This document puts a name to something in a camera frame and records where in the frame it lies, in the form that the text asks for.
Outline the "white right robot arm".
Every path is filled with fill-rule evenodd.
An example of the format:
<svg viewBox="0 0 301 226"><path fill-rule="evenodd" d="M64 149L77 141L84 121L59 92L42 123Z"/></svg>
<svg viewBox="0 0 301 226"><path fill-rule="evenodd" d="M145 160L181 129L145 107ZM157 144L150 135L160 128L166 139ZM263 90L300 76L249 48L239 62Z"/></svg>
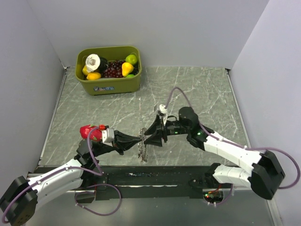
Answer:
<svg viewBox="0 0 301 226"><path fill-rule="evenodd" d="M285 178L276 155L271 151L251 151L230 141L214 130L200 125L198 115L191 107L182 107L174 121L169 120L164 106L158 111L155 121L145 131L145 145L161 147L168 136L186 135L187 141L195 148L216 154L234 167L214 163L206 173L206 184L232 184L252 189L261 198L271 200Z"/></svg>

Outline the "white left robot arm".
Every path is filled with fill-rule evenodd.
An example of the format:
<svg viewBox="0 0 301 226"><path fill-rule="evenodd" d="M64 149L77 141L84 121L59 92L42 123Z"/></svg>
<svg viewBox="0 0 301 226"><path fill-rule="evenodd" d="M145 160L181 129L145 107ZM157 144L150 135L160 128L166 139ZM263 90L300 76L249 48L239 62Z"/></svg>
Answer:
<svg viewBox="0 0 301 226"><path fill-rule="evenodd" d="M73 189L88 189L93 176L102 177L96 157L112 151L123 155L125 151L142 141L141 137L126 135L107 128L101 132L99 140L90 135L81 140L73 159L45 174L30 179L16 178L0 199L3 212L2 223L21 226L35 213L38 206Z"/></svg>

